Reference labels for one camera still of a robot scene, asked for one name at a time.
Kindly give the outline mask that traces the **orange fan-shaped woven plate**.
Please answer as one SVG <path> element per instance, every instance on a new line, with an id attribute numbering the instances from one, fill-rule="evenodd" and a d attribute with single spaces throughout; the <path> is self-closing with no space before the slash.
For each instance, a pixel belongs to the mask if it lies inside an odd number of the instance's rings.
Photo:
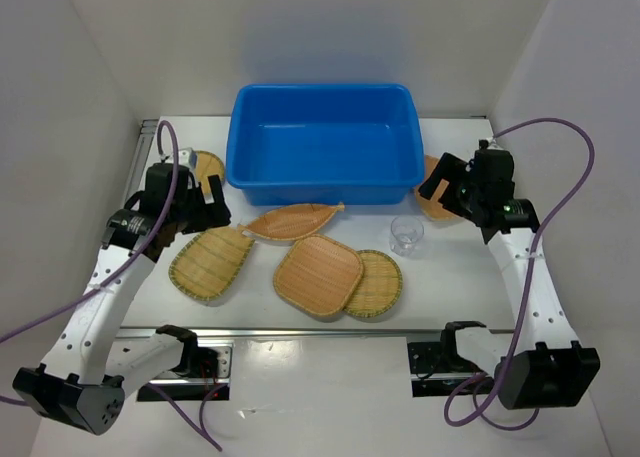
<path id="1" fill-rule="evenodd" d="M 425 155 L 424 156 L 425 175 L 424 175 L 423 181 L 426 181 L 426 179 L 431 176 L 431 173 L 435 169 L 435 167 L 438 164 L 438 162 L 439 162 L 439 159 L 436 158 L 436 157 L 433 157 L 433 156 L 430 156 L 430 155 Z M 421 196 L 421 194 L 419 193 L 420 185 L 418 185 L 414 189 L 414 196 L 416 198 L 416 202 L 418 203 L 421 211 L 431 221 L 434 221 L 434 222 L 447 222 L 447 221 L 453 221 L 453 220 L 457 219 L 457 216 L 455 214 L 453 214 L 450 211 L 446 210 L 442 206 L 442 204 L 439 202 L 439 199 L 444 194 L 444 191 L 446 190 L 447 186 L 448 186 L 448 182 L 446 180 L 441 181 L 439 183 L 436 191 L 434 192 L 433 196 L 430 199 L 426 199 L 426 198 Z"/>

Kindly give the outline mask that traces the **fan-shaped bamboo tray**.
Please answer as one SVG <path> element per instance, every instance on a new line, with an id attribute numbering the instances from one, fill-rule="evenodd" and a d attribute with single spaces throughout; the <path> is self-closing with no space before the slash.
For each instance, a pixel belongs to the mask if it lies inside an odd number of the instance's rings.
<path id="1" fill-rule="evenodd" d="M 169 279 L 184 295 L 212 302 L 230 288 L 254 243 L 233 227 L 206 230 L 178 252 L 169 266 Z"/>

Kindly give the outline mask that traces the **orange fish-shaped woven dish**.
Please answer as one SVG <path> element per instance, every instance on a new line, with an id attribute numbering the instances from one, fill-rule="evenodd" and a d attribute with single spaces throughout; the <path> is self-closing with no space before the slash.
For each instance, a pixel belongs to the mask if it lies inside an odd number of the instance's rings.
<path id="1" fill-rule="evenodd" d="M 317 233 L 345 205 L 294 204 L 271 210 L 247 225 L 238 225 L 241 232 L 272 241 L 297 241 Z"/>

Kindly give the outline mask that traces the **round green-rimmed bamboo plate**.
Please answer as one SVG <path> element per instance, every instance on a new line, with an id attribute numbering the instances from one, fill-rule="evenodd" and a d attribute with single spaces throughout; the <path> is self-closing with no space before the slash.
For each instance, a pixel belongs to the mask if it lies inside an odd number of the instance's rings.
<path id="1" fill-rule="evenodd" d="M 364 271 L 343 311 L 357 318 L 378 317 L 396 304 L 403 290 L 403 276 L 397 263 L 383 252 L 360 250 L 357 254 Z"/>

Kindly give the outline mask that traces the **orange square woven plate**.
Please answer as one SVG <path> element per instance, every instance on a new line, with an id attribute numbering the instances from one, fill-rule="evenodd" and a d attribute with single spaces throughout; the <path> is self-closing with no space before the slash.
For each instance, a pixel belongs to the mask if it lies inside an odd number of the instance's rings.
<path id="1" fill-rule="evenodd" d="M 284 301 L 315 318 L 332 318 L 364 274 L 359 254 L 324 235 L 297 241 L 278 265 L 273 287 Z"/>

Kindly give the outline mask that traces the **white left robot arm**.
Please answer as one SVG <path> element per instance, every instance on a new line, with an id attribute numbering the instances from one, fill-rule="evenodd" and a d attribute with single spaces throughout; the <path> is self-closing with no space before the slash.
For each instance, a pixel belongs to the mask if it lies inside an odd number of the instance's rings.
<path id="1" fill-rule="evenodd" d="M 200 183 L 190 164 L 156 163 L 143 190 L 108 220 L 94 273 L 66 327 L 41 363 L 12 382 L 18 405 L 102 435 L 125 400 L 158 375 L 213 376 L 216 351 L 186 328 L 163 325 L 134 349 L 114 348 L 134 297 L 177 234 L 226 227 L 231 213 L 219 176 Z"/>

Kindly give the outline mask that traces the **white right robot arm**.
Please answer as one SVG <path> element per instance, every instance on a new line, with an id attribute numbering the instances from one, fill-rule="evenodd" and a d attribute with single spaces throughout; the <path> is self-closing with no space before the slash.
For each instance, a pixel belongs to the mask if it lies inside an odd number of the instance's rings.
<path id="1" fill-rule="evenodd" d="M 514 196 L 514 160 L 479 149 L 465 162 L 445 153 L 419 188 L 448 212 L 478 227 L 498 264 L 516 326 L 514 344 L 477 321 L 454 321 L 441 333 L 439 359 L 450 370 L 470 363 L 491 378 L 509 410 L 576 406 L 600 369 L 581 344 L 555 290 L 533 204 Z"/>

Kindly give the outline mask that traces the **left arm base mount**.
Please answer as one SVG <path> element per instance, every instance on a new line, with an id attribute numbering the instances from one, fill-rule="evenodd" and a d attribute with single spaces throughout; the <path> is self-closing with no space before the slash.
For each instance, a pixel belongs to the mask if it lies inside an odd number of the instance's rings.
<path id="1" fill-rule="evenodd" d="M 152 379 L 137 394 L 138 402 L 162 401 L 150 386 L 156 386 L 175 402 L 200 402 L 211 391 L 211 401 L 228 401 L 233 361 L 233 343 L 229 340 L 204 339 L 199 342 L 205 358 L 187 376 L 166 371 Z"/>

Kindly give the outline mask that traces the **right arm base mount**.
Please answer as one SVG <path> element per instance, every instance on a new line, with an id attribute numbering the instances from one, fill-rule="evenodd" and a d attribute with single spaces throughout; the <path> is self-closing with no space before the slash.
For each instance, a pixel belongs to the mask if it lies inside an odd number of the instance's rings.
<path id="1" fill-rule="evenodd" d="M 407 353 L 412 396 L 447 397 L 464 380 L 480 369 L 468 361 L 451 363 L 442 356 L 439 341 L 408 341 Z"/>

